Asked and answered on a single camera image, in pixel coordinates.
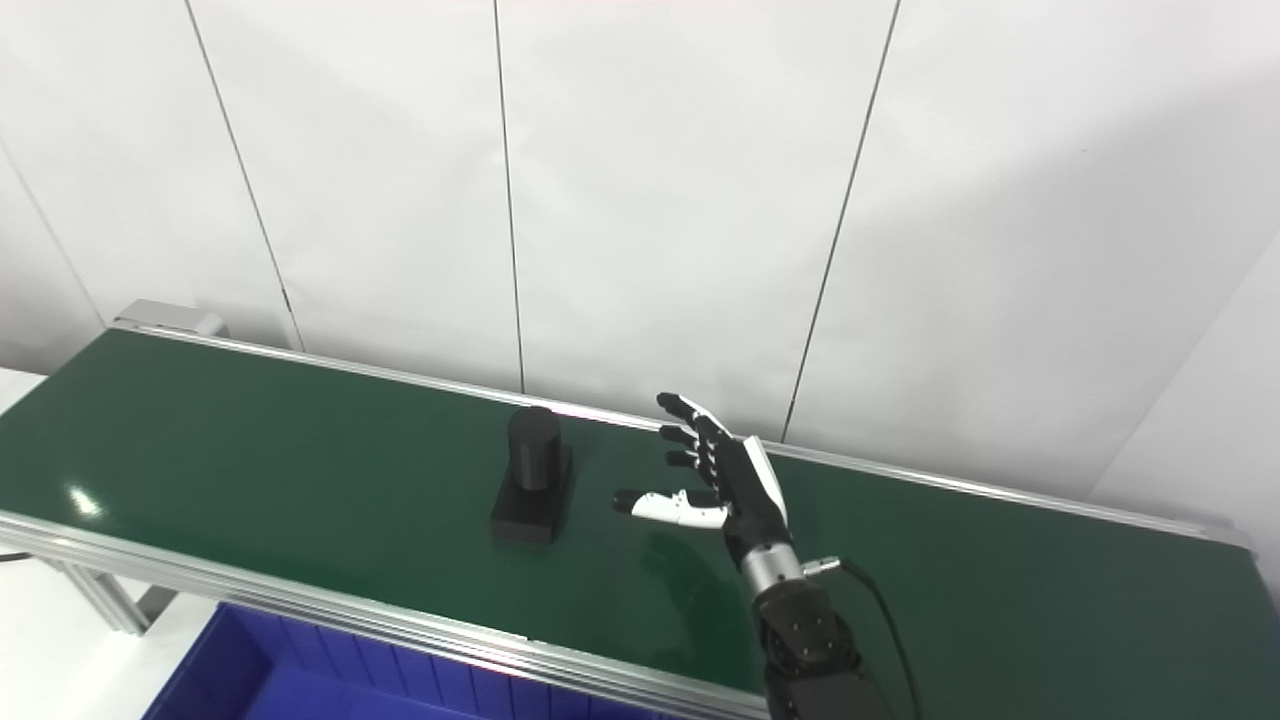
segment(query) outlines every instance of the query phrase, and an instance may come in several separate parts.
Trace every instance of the black object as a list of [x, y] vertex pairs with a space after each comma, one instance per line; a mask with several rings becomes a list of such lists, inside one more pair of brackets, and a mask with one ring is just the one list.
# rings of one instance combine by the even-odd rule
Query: black object
[[861, 657], [827, 591], [810, 580], [780, 583], [753, 603], [764, 650], [773, 720], [888, 720]]
[[507, 423], [507, 473], [489, 515], [494, 537], [549, 543], [559, 534], [571, 491], [572, 448], [561, 443], [559, 416], [522, 407]]

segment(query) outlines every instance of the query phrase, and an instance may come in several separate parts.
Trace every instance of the panel seam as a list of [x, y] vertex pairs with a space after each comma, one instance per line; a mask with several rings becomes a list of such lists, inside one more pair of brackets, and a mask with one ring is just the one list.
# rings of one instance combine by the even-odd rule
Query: panel seam
[[205, 61], [205, 70], [209, 73], [209, 83], [214, 87], [214, 97], [218, 100], [218, 110], [223, 115], [223, 124], [227, 127], [227, 137], [232, 141], [232, 150], [236, 152], [236, 164], [239, 167], [241, 177], [244, 179], [244, 190], [248, 192], [250, 205], [253, 206], [253, 218], [257, 220], [257, 228], [262, 233], [262, 245], [266, 246], [266, 255], [271, 260], [271, 269], [275, 272], [275, 282], [280, 287], [280, 296], [284, 299], [284, 309], [289, 314], [289, 322], [293, 324], [293, 337], [298, 338], [298, 348], [303, 352], [307, 351], [307, 345], [302, 340], [302, 331], [298, 328], [298, 318], [293, 313], [293, 302], [289, 301], [289, 291], [284, 287], [284, 275], [280, 274], [280, 263], [275, 258], [275, 249], [271, 247], [271, 238], [266, 232], [266, 223], [262, 220], [262, 210], [257, 205], [257, 193], [253, 192], [253, 183], [248, 179], [248, 169], [244, 167], [244, 156], [241, 155], [239, 141], [236, 140], [236, 131], [232, 128], [232, 118], [227, 113], [227, 104], [223, 101], [223, 91], [218, 86], [218, 78], [214, 76], [214, 65], [209, 60], [209, 51], [205, 49], [205, 37], [200, 32], [200, 24], [196, 22], [196, 10], [191, 6], [191, 0], [182, 0], [183, 5], [187, 8], [187, 17], [191, 19], [191, 29], [196, 33], [196, 45], [200, 46], [200, 58]]
[[18, 160], [13, 156], [9, 150], [9, 145], [0, 137], [0, 154], [4, 154], [5, 160], [9, 163], [9, 168], [13, 170], [13, 176], [18, 178], [18, 184], [22, 187], [22, 192], [27, 196], [27, 201], [31, 202], [32, 209], [36, 210], [36, 217], [40, 218], [40, 224], [44, 225], [45, 232], [49, 233], [49, 240], [52, 241], [54, 247], [58, 249], [58, 255], [61, 256], [63, 263], [67, 264], [67, 269], [70, 270], [72, 278], [76, 281], [76, 287], [79, 288], [81, 295], [84, 296], [84, 301], [88, 302], [90, 313], [97, 319], [102, 329], [106, 329], [106, 318], [99, 311], [97, 304], [93, 302], [93, 296], [88, 292], [88, 286], [84, 284], [84, 278], [81, 277], [79, 270], [76, 269], [76, 264], [72, 263], [72, 256], [67, 254], [67, 247], [63, 246], [61, 238], [54, 232], [52, 223], [49, 222], [49, 215], [45, 214], [45, 208], [36, 199], [36, 192], [31, 188], [31, 183], [27, 182], [27, 177], [22, 174], [22, 169], [18, 167]]
[[516, 305], [516, 359], [520, 365], [520, 392], [525, 392], [525, 334], [520, 324], [520, 270], [516, 265], [516, 217], [511, 201], [511, 146], [507, 141], [507, 87], [502, 77], [502, 28], [498, 0], [493, 0], [493, 42], [498, 59], [498, 111], [502, 117], [502, 167], [507, 181], [507, 233], [511, 240], [511, 290]]
[[895, 0], [893, 13], [888, 19], [888, 29], [884, 33], [884, 46], [881, 49], [879, 65], [876, 68], [876, 81], [872, 83], [870, 97], [867, 99], [867, 114], [863, 117], [863, 128], [858, 135], [858, 147], [854, 150], [854, 163], [849, 170], [849, 183], [845, 186], [845, 197], [840, 204], [840, 215], [836, 218], [836, 233], [831, 238], [831, 249], [827, 251], [827, 266], [822, 270], [822, 282], [818, 284], [818, 300], [813, 306], [813, 316], [809, 319], [809, 333], [805, 336], [804, 351], [800, 354], [800, 368], [796, 370], [796, 383], [791, 389], [791, 402], [787, 405], [787, 416], [782, 421], [782, 437], [778, 442], [786, 442], [787, 430], [791, 428], [791, 416], [795, 414], [796, 397], [800, 395], [800, 380], [804, 378], [804, 368], [809, 361], [809, 347], [813, 345], [813, 334], [818, 327], [818, 313], [822, 310], [822, 301], [827, 293], [827, 281], [831, 277], [831, 265], [836, 259], [836, 246], [840, 243], [840, 233], [845, 227], [845, 214], [849, 210], [849, 197], [852, 195], [854, 178], [858, 177], [858, 165], [863, 159], [863, 146], [867, 143], [867, 131], [872, 124], [872, 110], [876, 108], [876, 96], [879, 94], [881, 78], [884, 76], [884, 63], [888, 60], [888, 47], [893, 41], [893, 28], [897, 27], [897, 13], [902, 6], [902, 0]]

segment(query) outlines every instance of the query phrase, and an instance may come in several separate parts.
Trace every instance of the green conveyor belt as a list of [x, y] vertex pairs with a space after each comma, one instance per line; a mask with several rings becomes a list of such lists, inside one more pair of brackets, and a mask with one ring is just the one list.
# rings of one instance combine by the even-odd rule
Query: green conveyor belt
[[[549, 547], [489, 537], [512, 406], [108, 331], [0, 416], [0, 510], [759, 692], [718, 534], [613, 512], [678, 489], [654, 433], [563, 421]], [[1280, 628], [1247, 550], [776, 459], [801, 556], [888, 598], [929, 720], [1280, 716]], [[883, 621], [828, 575], [908, 717]]]

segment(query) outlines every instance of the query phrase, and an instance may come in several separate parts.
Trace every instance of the black base block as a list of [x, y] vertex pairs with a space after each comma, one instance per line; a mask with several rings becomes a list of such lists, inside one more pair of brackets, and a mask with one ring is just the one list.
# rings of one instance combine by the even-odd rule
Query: black base block
[[527, 491], [517, 486], [508, 471], [489, 515], [493, 537], [539, 543], [556, 539], [573, 489], [572, 469], [573, 451], [566, 445], [561, 447], [559, 480], [544, 491]]

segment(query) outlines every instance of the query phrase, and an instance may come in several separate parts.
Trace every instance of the white wall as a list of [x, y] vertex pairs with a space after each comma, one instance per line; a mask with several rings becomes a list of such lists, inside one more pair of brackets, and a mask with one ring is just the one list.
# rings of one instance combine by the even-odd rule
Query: white wall
[[1089, 496], [1233, 521], [1280, 598], [1280, 236], [1222, 307]]
[[1280, 228], [1280, 6], [909, 0], [890, 53], [787, 441], [1083, 497]]
[[50, 373], [101, 331], [0, 137], [0, 368]]
[[184, 5], [0, 4], [0, 137], [110, 320], [138, 296], [297, 346]]
[[1280, 9], [902, 0], [877, 88], [893, 13], [5, 3], [0, 363], [51, 370], [146, 296], [1208, 514], [1280, 583]]

